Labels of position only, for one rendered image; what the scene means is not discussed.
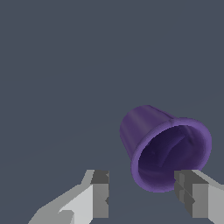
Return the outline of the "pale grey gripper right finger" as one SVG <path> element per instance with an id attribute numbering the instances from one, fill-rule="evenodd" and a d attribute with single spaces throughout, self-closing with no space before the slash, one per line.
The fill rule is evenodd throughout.
<path id="1" fill-rule="evenodd" d="M 224 185 L 199 170 L 174 172 L 174 192 L 193 218 L 224 224 Z"/>

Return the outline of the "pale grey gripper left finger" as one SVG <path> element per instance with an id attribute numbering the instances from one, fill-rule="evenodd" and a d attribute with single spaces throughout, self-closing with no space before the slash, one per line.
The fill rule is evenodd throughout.
<path id="1" fill-rule="evenodd" d="M 109 217 L 109 171 L 87 170 L 81 183 L 42 206 L 28 224 L 90 224 Z"/>

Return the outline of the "purple cup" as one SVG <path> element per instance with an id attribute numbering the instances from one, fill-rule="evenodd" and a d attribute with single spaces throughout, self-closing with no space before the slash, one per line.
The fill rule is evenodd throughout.
<path id="1" fill-rule="evenodd" d="M 174 189 L 175 171 L 201 170 L 212 150 L 211 134 L 202 122 L 177 118 L 150 105 L 128 112 L 119 132 L 132 178 L 154 193 Z"/>

